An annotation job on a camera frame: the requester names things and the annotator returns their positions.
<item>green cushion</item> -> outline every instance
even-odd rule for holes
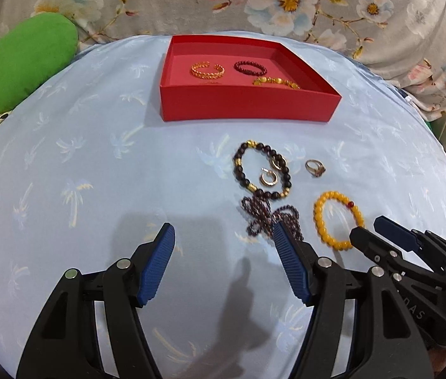
[[[65,68],[77,40],[75,25],[52,12],[29,18],[0,38],[0,113],[13,110]]]

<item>red box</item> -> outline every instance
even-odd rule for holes
[[[237,61],[254,61],[267,68],[267,77],[296,82],[253,85],[257,78],[234,69]],[[209,61],[201,72],[225,69],[223,77],[203,80],[190,73],[195,63]],[[173,36],[160,82],[164,121],[212,118],[274,118],[327,122],[341,100],[338,92],[284,45],[254,38]]]

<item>bed sheet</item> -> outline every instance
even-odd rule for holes
[[[158,86],[170,38],[142,36],[83,53],[0,126],[0,363],[12,375],[66,269],[104,270],[168,221],[176,246],[158,294],[139,311],[162,375],[288,377],[311,313],[271,241],[246,235],[239,207],[248,193],[231,158],[247,139],[288,160],[293,187],[284,202],[300,211],[304,238],[320,256],[361,271],[372,265],[356,249],[321,243],[312,206],[327,190],[353,199],[372,230],[386,215],[446,238],[446,156],[394,88],[320,46],[221,34],[278,41],[302,57],[342,95],[330,122],[165,123]],[[309,158],[324,163],[322,177],[304,168]],[[256,181],[266,161],[248,152],[243,165]],[[354,223],[343,206],[328,203],[325,218],[334,237],[347,239]],[[333,373],[344,370],[351,324],[348,303]],[[97,328],[104,365],[116,373],[101,304]]]

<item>gold bracelet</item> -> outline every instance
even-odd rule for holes
[[[265,83],[283,84],[283,85],[287,85],[290,88],[293,88],[294,90],[300,89],[298,84],[296,84],[292,81],[283,80],[282,78],[258,77],[256,80],[253,81],[253,85],[262,85]]]
[[[357,226],[365,227],[364,217],[363,215],[361,215],[360,210],[353,201],[350,201],[350,199],[346,195],[343,195],[342,193],[337,191],[324,192],[315,202],[315,224],[321,240],[335,250],[350,249],[353,247],[350,241],[337,241],[335,238],[331,237],[328,234],[328,231],[325,228],[325,221],[323,221],[323,205],[325,205],[325,202],[327,200],[336,200],[340,203],[343,203],[346,208],[351,210],[351,212],[353,213],[353,217]]]
[[[214,64],[214,69],[219,71],[218,73],[201,73],[197,70],[197,68],[207,68],[211,63],[208,61],[204,61],[202,63],[193,64],[191,67],[191,74],[194,77],[202,78],[204,80],[214,80],[216,78],[221,78],[224,74],[224,68],[219,64]]]

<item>floral fabric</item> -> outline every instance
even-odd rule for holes
[[[221,30],[324,45],[407,90],[427,121],[446,115],[446,0],[0,0],[0,36],[45,11],[79,25],[81,47]]]

